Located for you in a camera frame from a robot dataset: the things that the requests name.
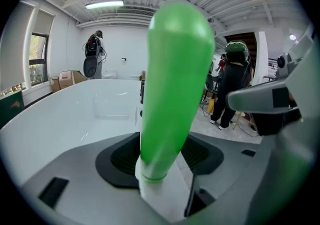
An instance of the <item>person in red shirt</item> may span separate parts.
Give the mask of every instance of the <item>person in red shirt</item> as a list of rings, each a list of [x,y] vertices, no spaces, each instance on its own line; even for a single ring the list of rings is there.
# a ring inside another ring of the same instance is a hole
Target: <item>person in red shirt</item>
[[[225,66],[226,66],[226,55],[225,54],[222,54],[221,55],[221,60],[219,61],[219,64],[218,64],[218,67],[216,68],[216,70],[215,71],[218,71],[219,69],[220,69],[220,71],[219,71],[219,73],[218,73],[218,77],[219,78],[221,78],[222,77],[222,74],[224,73],[224,71],[225,71]]]

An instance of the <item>window frame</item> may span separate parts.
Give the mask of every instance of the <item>window frame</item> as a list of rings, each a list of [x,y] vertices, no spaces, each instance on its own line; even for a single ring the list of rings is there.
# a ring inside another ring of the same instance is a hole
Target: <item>window frame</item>
[[[31,87],[34,87],[36,85],[39,85],[39,84],[42,84],[44,82],[49,81],[49,79],[48,79],[48,69],[47,69],[47,52],[48,52],[49,35],[32,32],[31,36],[37,36],[37,37],[45,38],[45,41],[44,41],[44,57],[43,57],[43,59],[29,59],[29,68],[30,68],[30,65],[44,64],[44,75],[43,75],[44,78],[43,78],[43,81],[39,82],[39,83],[31,84]]]

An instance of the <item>ceiling light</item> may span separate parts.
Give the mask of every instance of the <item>ceiling light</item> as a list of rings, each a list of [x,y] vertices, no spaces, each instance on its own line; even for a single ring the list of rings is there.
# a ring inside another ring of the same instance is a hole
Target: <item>ceiling light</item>
[[[291,39],[291,40],[296,40],[297,37],[296,37],[294,34],[290,34],[290,39]]]
[[[89,3],[85,5],[87,9],[94,9],[99,7],[121,7],[124,5],[122,0],[117,1],[105,1],[105,2],[97,2],[97,3]]]

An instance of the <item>yellow bucket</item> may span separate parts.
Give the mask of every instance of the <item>yellow bucket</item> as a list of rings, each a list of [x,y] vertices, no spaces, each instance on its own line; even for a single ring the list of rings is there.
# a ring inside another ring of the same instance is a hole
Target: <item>yellow bucket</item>
[[[210,99],[208,109],[207,109],[208,113],[212,114],[214,112],[214,105],[215,105],[215,99]]]

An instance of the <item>person in black clothing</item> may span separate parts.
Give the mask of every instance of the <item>person in black clothing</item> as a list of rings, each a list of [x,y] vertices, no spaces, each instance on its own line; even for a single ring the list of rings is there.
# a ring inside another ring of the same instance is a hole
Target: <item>person in black clothing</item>
[[[245,47],[245,50],[247,50],[247,46],[243,43],[238,41],[237,43],[241,43]],[[233,52],[232,54],[243,56],[243,53],[240,51]],[[250,59],[249,53],[246,56],[246,59]],[[250,79],[251,79],[251,66],[248,61],[245,62],[237,62],[237,59],[234,59],[235,61],[229,62],[224,70],[224,75],[222,78],[221,86],[218,91],[218,99],[214,105],[213,114],[210,117],[210,123],[215,124],[217,120],[221,117],[221,114],[223,110],[225,109],[223,116],[221,118],[221,123],[219,125],[219,129],[223,130],[228,128],[229,122],[234,117],[236,111],[230,109],[226,106],[226,96],[228,93],[232,91],[239,90],[241,88],[247,87]]]

